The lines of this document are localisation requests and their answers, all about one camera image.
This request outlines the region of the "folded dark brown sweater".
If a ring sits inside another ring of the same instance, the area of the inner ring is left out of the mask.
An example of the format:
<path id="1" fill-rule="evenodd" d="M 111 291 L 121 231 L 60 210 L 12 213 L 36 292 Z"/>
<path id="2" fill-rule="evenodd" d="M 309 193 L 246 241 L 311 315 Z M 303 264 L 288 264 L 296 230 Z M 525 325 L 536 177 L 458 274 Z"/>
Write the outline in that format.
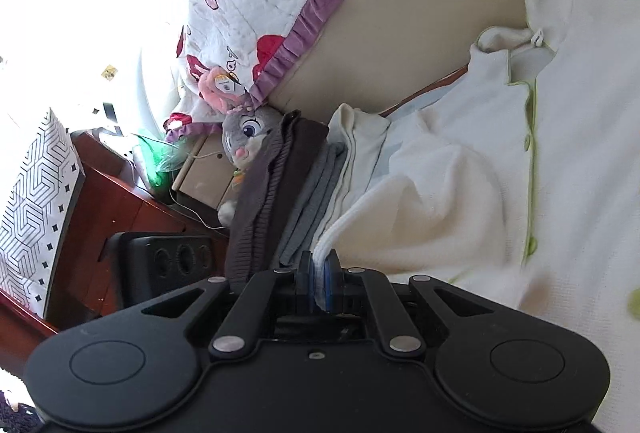
<path id="1" fill-rule="evenodd" d="M 328 127 L 286 114 L 262 141 L 241 182 L 224 275 L 230 283 L 269 267 L 311 167 L 326 147 Z"/>

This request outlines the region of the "red wooden dresser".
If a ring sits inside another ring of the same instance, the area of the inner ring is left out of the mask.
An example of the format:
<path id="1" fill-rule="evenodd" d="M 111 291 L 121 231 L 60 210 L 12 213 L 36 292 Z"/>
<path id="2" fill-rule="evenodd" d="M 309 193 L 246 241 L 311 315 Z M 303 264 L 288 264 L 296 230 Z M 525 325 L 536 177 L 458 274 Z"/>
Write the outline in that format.
<path id="1" fill-rule="evenodd" d="M 1 367 L 22 375 L 35 347 L 60 330 L 117 309 L 111 257 L 105 242 L 121 231 L 207 236 L 214 242 L 215 271 L 221 273 L 228 238 L 208 229 L 130 184 L 130 165 L 89 133 L 73 143 L 86 179 L 58 259 L 46 317 L 32 318 L 11 297 L 1 297 Z"/>

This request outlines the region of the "grey bunny plush toy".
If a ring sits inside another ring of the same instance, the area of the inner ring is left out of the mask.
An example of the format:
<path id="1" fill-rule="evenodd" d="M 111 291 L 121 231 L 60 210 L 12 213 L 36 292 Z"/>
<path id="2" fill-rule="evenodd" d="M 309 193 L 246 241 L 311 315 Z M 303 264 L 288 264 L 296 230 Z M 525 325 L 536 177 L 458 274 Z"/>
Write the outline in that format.
<path id="1" fill-rule="evenodd" d="M 217 210 L 218 221 L 230 228 L 241 184 L 264 139 L 281 123 L 283 114 L 270 106 L 255 109 L 235 108 L 222 122 L 222 145 L 224 154 L 234 167 L 230 185 L 224 201 Z"/>

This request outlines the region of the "folded cream garment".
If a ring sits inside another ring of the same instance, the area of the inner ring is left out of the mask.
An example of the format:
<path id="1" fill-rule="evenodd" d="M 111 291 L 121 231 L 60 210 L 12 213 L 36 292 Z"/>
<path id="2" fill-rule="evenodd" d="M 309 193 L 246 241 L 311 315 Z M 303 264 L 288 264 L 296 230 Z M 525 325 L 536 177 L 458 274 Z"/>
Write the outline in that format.
<path id="1" fill-rule="evenodd" d="M 390 121 L 341 104 L 329 123 L 328 141 L 344 146 L 346 158 L 320 224 L 327 231 L 366 192 Z"/>

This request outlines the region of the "geometric pattern white bag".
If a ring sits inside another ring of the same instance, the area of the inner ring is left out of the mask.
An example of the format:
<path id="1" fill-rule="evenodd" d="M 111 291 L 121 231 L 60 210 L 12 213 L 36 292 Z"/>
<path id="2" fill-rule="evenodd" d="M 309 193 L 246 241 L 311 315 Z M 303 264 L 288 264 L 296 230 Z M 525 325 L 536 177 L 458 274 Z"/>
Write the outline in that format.
<path id="1" fill-rule="evenodd" d="M 1 291 L 39 318 L 48 307 L 56 263 L 85 178 L 68 130 L 48 111 L 1 213 Z"/>

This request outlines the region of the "folded grey garment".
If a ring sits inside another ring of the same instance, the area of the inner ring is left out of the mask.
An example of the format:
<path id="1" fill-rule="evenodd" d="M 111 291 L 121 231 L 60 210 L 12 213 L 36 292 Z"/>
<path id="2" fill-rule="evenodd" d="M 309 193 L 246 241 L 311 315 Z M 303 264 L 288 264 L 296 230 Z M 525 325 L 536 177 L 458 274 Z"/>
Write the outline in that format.
<path id="1" fill-rule="evenodd" d="M 271 268 L 295 267 L 324 215 L 346 160 L 346 146 L 341 142 L 324 144 L 295 199 L 292 211 L 274 252 Z"/>

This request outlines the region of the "green plastic bag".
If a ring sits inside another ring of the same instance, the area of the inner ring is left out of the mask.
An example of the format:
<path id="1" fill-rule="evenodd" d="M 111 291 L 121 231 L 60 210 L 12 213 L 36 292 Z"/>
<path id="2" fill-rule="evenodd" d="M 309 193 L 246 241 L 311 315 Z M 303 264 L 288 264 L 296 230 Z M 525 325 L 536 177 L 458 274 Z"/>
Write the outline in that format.
<path id="1" fill-rule="evenodd" d="M 142 152 L 143 177 L 151 191 L 165 194 L 181 170 L 190 150 L 184 142 L 170 142 L 137 134 L 138 146 Z"/>

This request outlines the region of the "pink plush doll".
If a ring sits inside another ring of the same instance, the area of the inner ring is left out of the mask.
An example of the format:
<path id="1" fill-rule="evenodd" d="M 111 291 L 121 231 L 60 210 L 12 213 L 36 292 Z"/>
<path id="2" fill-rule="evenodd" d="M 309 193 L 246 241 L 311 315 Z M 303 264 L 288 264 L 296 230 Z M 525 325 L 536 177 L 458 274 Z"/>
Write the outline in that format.
<path id="1" fill-rule="evenodd" d="M 245 88 L 219 66 L 201 75 L 198 91 L 210 107 L 221 113 L 250 104 L 250 96 Z"/>

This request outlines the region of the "beige bedside cabinet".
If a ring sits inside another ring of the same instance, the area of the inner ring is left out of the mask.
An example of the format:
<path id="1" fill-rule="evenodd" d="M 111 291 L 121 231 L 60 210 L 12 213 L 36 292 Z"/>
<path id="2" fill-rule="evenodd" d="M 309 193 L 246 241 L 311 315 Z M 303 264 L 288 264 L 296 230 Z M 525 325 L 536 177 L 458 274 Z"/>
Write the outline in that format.
<path id="1" fill-rule="evenodd" d="M 235 167 L 224 154 L 219 133 L 195 141 L 171 188 L 217 210 L 224 201 Z"/>

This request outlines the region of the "cream waffle knit garment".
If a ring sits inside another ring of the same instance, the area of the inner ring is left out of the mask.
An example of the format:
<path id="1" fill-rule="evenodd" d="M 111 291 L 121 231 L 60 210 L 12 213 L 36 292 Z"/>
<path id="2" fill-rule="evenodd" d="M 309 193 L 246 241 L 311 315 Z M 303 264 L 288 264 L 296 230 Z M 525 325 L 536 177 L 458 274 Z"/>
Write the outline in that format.
<path id="1" fill-rule="evenodd" d="M 602 349 L 596 422 L 639 427 L 639 0 L 525 0 L 390 171 L 314 240 L 321 266 L 429 275 Z"/>

